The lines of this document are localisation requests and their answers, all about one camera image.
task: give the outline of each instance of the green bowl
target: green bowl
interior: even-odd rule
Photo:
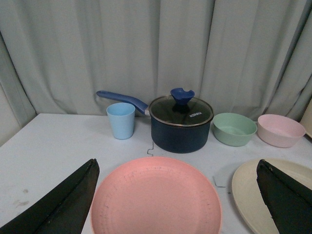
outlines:
[[[245,116],[221,113],[213,119],[215,138],[230,146],[246,145],[257,131],[257,125]]]

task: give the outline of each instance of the bowl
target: bowl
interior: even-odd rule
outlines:
[[[235,113],[221,113],[213,119],[215,138],[230,146],[246,145],[257,131],[257,125],[249,118]]]
[[[219,234],[222,208],[199,170],[154,156],[112,171],[95,193],[90,218],[94,234]]]
[[[306,130],[291,118],[267,114],[258,118],[257,133],[260,139],[272,146],[289,148],[300,140]]]

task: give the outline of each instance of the pink bowl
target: pink bowl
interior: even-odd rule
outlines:
[[[258,118],[258,136],[266,143],[289,148],[295,145],[306,133],[297,121],[279,115],[262,115]]]

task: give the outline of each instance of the glass lid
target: glass lid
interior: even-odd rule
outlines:
[[[179,105],[172,96],[155,99],[149,107],[150,115],[156,120],[173,126],[194,127],[212,120],[212,107],[197,98],[192,98],[186,105]]]

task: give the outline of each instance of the kitchenware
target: kitchenware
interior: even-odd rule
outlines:
[[[98,175],[96,159],[87,161],[33,206],[0,228],[0,233],[81,233]]]
[[[307,131],[306,134],[309,137],[312,137],[312,100],[308,104],[300,123],[303,127],[305,127]]]
[[[98,187],[91,206],[95,234],[218,234],[222,209],[211,182],[168,157],[122,164]]]
[[[312,190],[265,160],[257,183],[280,234],[312,233]]]
[[[133,104],[142,114],[150,115],[152,139],[160,148],[173,153],[199,150],[207,142],[214,111],[203,100],[192,98],[193,92],[177,88],[171,94],[174,97],[171,95],[156,98],[148,106],[135,97],[107,91],[97,92],[102,98]],[[182,103],[189,99],[189,102],[182,105],[175,99]]]
[[[260,159],[242,164],[234,173],[232,179],[234,201],[241,216],[254,233],[279,234],[256,181],[256,169]],[[282,159],[265,158],[265,160],[309,189],[312,188],[310,168]]]
[[[230,146],[246,145],[257,131],[257,125],[249,118],[235,113],[221,113],[214,117],[215,138]]]
[[[123,102],[107,107],[107,116],[115,138],[124,140],[133,135],[135,110],[134,105]]]
[[[258,136],[266,143],[288,148],[295,145],[306,133],[297,121],[279,115],[262,115],[258,118]]]

